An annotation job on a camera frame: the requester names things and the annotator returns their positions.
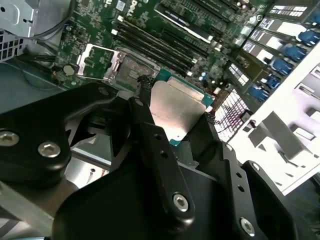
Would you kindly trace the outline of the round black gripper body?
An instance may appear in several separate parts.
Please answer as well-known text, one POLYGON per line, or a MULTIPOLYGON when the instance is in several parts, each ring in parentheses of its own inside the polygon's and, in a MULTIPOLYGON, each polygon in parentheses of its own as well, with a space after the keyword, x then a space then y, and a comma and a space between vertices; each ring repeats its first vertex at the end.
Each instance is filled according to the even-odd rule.
POLYGON ((131 163, 70 195, 53 221, 54 240, 248 240, 248 225, 231 214, 226 194, 211 176, 180 166, 195 205, 185 230, 165 216, 153 177, 131 163))

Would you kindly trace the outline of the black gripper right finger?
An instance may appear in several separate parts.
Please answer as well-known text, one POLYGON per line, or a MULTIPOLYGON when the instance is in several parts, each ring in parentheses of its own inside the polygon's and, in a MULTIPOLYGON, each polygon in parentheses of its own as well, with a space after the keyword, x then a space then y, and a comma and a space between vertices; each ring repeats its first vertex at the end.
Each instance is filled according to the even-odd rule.
POLYGON ((204 113, 188 133, 197 170, 215 178, 223 191, 228 233, 233 240, 296 240, 298 226, 288 202, 262 167, 241 164, 219 139, 214 120, 204 113))

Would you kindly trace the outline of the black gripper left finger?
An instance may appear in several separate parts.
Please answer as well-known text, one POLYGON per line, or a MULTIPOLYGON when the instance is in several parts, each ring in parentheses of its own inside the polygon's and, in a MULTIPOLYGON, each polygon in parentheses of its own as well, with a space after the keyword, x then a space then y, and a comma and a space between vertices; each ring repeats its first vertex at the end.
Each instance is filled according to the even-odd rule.
POLYGON ((142 99, 123 99, 112 87, 90 83, 2 113, 0 129, 3 181, 52 186, 63 177, 72 147, 104 134, 112 138, 110 173, 142 164, 172 225, 188 227, 195 219, 191 194, 165 132, 142 99))

